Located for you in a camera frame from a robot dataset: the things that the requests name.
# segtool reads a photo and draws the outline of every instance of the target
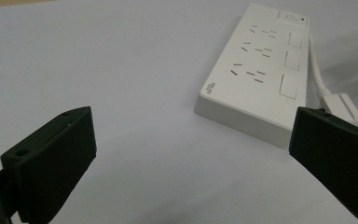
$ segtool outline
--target power strip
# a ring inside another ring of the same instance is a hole
[[[310,19],[250,4],[203,85],[195,112],[288,148],[305,106]]]

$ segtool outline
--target white cable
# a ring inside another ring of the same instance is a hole
[[[316,88],[318,89],[321,108],[327,113],[333,114],[358,126],[358,110],[348,94],[332,94],[331,91],[325,87],[321,71],[319,70],[318,60],[316,59],[316,51],[312,35],[310,35],[310,67],[312,69]]]
[[[310,67],[312,69],[313,79],[315,80],[316,88],[318,89],[319,99],[323,96],[331,95],[331,91],[327,89],[322,80],[321,71],[319,70],[318,59],[316,58],[315,45],[313,44],[313,37],[310,35]]]

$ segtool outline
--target power switch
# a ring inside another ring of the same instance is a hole
[[[287,13],[286,18],[291,21],[299,21],[301,19],[299,15],[290,12]]]
[[[298,49],[301,49],[302,35],[296,32],[292,32],[289,36],[289,45]]]
[[[280,94],[292,99],[296,99],[298,76],[286,73],[282,76]]]
[[[300,66],[300,59],[300,52],[289,50],[286,54],[286,62],[284,62],[284,66],[298,71]]]

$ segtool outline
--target white table surface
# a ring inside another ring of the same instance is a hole
[[[97,158],[51,223],[358,223],[287,150],[193,112],[249,3],[0,7],[0,155],[61,112],[92,107]],[[327,87],[358,106],[358,1],[255,3],[310,17]]]

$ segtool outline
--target electrical outlet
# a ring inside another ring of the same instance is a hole
[[[288,148],[305,106],[310,20],[250,4],[202,87],[195,112]]]

